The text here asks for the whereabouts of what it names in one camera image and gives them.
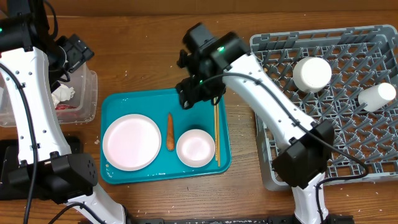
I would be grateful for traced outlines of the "white tissue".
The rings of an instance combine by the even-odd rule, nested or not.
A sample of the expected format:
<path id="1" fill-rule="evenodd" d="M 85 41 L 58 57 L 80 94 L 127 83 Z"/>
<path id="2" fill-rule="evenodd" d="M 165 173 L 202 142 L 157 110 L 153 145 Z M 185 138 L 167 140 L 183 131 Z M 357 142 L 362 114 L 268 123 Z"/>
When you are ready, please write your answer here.
<path id="1" fill-rule="evenodd" d="M 73 98 L 75 94 L 74 87 L 67 87 L 61 84 L 52 94 L 52 100 L 54 107 L 57 107 L 59 103 L 68 101 Z"/>

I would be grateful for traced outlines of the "large white plate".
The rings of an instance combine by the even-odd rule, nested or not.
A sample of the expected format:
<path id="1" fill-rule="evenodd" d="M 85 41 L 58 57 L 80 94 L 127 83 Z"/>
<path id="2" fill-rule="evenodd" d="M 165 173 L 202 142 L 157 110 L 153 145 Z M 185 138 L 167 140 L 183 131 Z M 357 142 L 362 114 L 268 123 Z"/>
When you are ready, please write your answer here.
<path id="1" fill-rule="evenodd" d="M 123 171 L 147 167 L 157 157 L 162 136 L 156 123 L 141 114 L 129 114 L 112 122 L 102 140 L 107 161 Z"/>

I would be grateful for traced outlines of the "small white cup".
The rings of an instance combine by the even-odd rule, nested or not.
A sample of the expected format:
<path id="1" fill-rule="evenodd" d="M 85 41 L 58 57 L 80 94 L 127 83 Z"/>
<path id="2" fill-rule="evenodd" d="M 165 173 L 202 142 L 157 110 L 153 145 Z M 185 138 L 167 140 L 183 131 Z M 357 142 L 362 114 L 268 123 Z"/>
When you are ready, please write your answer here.
<path id="1" fill-rule="evenodd" d="M 363 90 L 358 95 L 358 103 L 365 103 L 365 111 L 374 112 L 392 101 L 396 97 L 396 89 L 390 83 L 380 83 Z"/>

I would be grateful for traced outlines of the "white saucer bowl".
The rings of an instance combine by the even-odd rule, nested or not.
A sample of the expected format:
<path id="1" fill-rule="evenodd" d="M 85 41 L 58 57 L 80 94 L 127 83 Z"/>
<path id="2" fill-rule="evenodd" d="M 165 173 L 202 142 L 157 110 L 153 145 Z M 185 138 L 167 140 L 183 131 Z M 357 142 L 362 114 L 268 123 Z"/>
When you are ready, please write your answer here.
<path id="1" fill-rule="evenodd" d="M 331 80 L 330 64 L 322 58 L 306 57 L 297 62 L 293 69 L 295 86 L 303 92 L 318 92 Z"/>

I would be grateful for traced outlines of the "small white plate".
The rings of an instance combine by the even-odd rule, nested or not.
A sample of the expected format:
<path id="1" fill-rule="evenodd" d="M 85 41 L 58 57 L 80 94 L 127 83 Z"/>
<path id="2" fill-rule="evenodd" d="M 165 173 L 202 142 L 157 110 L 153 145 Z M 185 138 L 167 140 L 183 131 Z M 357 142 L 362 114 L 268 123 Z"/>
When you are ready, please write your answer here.
<path id="1" fill-rule="evenodd" d="M 178 158 L 186 166 L 204 167 L 215 156 L 215 141 L 206 131 L 191 129 L 179 137 L 176 150 Z"/>

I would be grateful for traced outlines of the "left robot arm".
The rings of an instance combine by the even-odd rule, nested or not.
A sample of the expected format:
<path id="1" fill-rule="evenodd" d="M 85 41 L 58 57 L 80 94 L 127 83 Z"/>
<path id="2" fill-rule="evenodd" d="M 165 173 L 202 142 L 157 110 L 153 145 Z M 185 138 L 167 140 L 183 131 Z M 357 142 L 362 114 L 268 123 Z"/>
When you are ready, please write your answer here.
<path id="1" fill-rule="evenodd" d="M 16 122 L 19 167 L 9 183 L 76 209 L 92 223 L 131 223 L 127 209 L 100 186 L 94 159 L 72 153 L 60 128 L 52 92 L 94 55 L 78 36 L 58 35 L 47 1 L 8 1 L 1 20 L 1 75 Z"/>

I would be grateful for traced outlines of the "red foil snack wrapper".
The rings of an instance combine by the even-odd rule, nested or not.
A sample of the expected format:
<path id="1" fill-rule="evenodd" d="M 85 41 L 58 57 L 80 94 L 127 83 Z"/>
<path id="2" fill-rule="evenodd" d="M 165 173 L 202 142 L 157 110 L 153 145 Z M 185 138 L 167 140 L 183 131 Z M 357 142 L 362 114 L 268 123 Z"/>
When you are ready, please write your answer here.
<path id="1" fill-rule="evenodd" d="M 76 121 L 78 115 L 76 113 L 76 107 L 58 104 L 56 109 L 57 118 L 61 123 L 69 123 Z"/>

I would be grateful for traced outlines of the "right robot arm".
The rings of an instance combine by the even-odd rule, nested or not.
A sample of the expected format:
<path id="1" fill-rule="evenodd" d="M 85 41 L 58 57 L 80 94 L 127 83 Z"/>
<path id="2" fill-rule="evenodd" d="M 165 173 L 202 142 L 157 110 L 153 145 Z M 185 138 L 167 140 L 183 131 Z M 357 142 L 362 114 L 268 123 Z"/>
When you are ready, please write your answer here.
<path id="1" fill-rule="evenodd" d="M 336 152 L 330 121 L 316 122 L 295 106 L 268 77 L 249 46 L 234 32 L 215 37 L 197 23 L 183 37 L 177 65 L 188 78 L 176 85 L 180 106 L 187 110 L 200 101 L 218 104 L 227 89 L 250 105 L 270 129 L 279 148 L 272 165 L 294 195 L 293 223 L 352 223 L 332 215 L 323 186 L 328 161 Z"/>

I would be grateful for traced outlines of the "orange carrot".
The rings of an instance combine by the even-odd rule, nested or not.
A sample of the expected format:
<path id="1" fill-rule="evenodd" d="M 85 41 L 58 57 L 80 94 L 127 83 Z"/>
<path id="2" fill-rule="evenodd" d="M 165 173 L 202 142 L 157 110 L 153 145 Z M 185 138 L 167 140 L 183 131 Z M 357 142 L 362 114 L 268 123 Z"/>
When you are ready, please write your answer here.
<path id="1" fill-rule="evenodd" d="M 166 147 L 169 151 L 173 151 L 175 149 L 174 122 L 171 113 L 169 113 L 167 121 Z"/>

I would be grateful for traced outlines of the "wooden chopstick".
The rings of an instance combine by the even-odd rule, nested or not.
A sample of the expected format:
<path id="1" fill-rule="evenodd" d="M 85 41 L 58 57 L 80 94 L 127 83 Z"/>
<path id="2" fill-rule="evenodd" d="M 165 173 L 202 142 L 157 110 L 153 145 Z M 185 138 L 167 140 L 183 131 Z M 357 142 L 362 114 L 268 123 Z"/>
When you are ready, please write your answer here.
<path id="1" fill-rule="evenodd" d="M 213 109 L 214 109 L 214 129 L 215 129 L 215 161 L 218 162 L 218 113 L 216 107 L 216 98 L 213 99 Z"/>
<path id="2" fill-rule="evenodd" d="M 220 149 L 220 111 L 219 111 L 219 105 L 215 106 L 216 109 L 216 133 L 217 133 L 217 158 L 218 158 L 218 167 L 221 167 L 221 149 Z"/>

